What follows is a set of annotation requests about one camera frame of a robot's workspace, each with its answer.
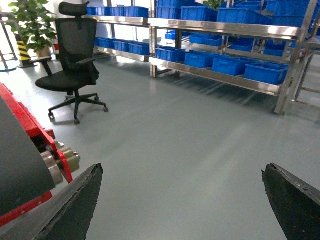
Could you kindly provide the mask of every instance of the chair base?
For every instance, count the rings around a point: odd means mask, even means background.
[[[74,124],[78,125],[80,123],[80,121],[78,120],[78,110],[79,110],[79,105],[80,103],[88,103],[88,104],[94,104],[94,105],[101,105],[104,106],[103,111],[105,113],[109,112],[109,109],[107,107],[107,105],[104,102],[99,101],[99,97],[97,93],[92,93],[92,94],[87,94],[87,95],[79,95],[79,91],[76,90],[74,91],[74,96],[70,95],[70,93],[68,93],[67,96],[65,96],[65,101],[63,103],[60,103],[54,107],[49,108],[49,118],[51,120],[55,119],[55,116],[53,114],[53,110],[71,105],[71,104],[75,104],[75,108],[74,108]]]

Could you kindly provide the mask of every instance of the potted plant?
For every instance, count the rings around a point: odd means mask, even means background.
[[[203,4],[208,6],[211,9],[218,9],[221,4],[223,3],[223,0],[207,0],[207,1],[203,1]]]
[[[12,24],[11,30],[19,33],[27,50],[33,50],[37,57],[50,56],[49,47],[56,36],[53,13],[44,7],[47,3],[47,0],[14,0],[8,5],[20,25],[16,29]]]

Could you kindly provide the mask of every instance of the plant pot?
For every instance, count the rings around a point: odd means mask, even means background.
[[[49,46],[45,45],[44,49],[36,51],[36,56],[38,58],[51,57]]]

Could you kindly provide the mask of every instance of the black office chair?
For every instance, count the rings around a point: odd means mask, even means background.
[[[80,103],[89,103],[104,106],[104,112],[108,112],[107,105],[99,101],[97,93],[79,95],[79,89],[87,85],[96,85],[99,72],[94,66],[93,58],[96,39],[97,21],[95,19],[81,18],[86,15],[87,3],[71,4],[62,2],[59,12],[63,15],[75,18],[60,18],[55,20],[59,41],[60,61],[63,71],[52,73],[48,65],[51,57],[42,57],[33,60],[33,63],[42,63],[48,76],[38,79],[35,84],[42,89],[67,92],[65,101],[49,109],[49,118],[54,120],[53,110],[75,103],[74,123],[80,121],[77,118]]]

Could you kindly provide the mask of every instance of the gray epoxy floor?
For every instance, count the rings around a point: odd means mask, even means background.
[[[318,62],[310,84],[319,77]],[[271,113],[276,99],[264,94],[185,74],[152,79],[148,63],[120,58],[95,65],[97,86],[80,93],[98,92],[110,112],[82,103],[80,125],[72,106],[49,121],[47,109],[64,93],[35,87],[45,75],[40,66],[0,73],[42,126],[80,153],[73,176],[102,163],[87,240],[286,239],[261,170],[276,163],[320,189],[319,112],[295,107],[279,117]]]

